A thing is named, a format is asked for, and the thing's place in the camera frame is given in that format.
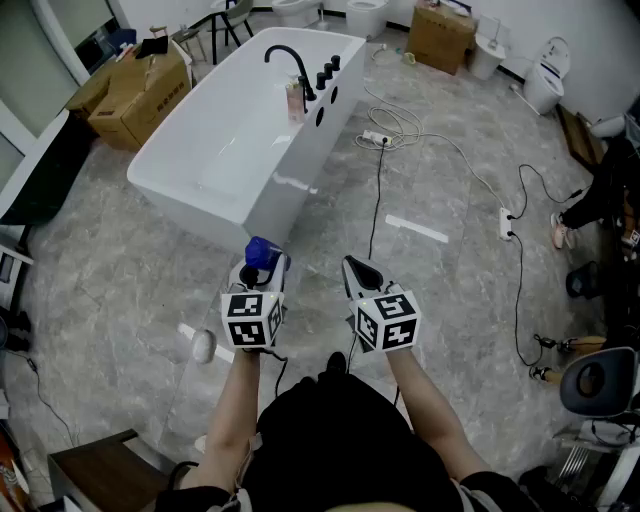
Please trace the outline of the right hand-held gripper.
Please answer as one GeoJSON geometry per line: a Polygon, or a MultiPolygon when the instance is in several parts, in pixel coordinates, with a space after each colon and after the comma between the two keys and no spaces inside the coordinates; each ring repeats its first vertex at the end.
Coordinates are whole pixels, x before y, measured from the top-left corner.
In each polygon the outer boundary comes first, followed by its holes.
{"type": "Polygon", "coordinates": [[[415,295],[400,285],[384,294],[360,298],[360,294],[381,292],[384,273],[369,260],[347,255],[342,260],[342,277],[353,331],[364,352],[390,352],[415,345],[422,313],[415,295]]]}

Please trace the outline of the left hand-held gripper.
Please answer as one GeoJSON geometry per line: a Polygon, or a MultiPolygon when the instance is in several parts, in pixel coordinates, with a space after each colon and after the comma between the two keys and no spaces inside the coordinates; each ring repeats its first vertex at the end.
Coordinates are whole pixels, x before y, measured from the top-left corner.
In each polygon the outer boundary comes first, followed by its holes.
{"type": "Polygon", "coordinates": [[[267,349],[275,345],[284,320],[285,278],[291,264],[282,252],[271,274],[271,290],[251,289],[251,270],[242,259],[229,273],[228,292],[221,295],[221,318],[235,349],[267,349]]]}

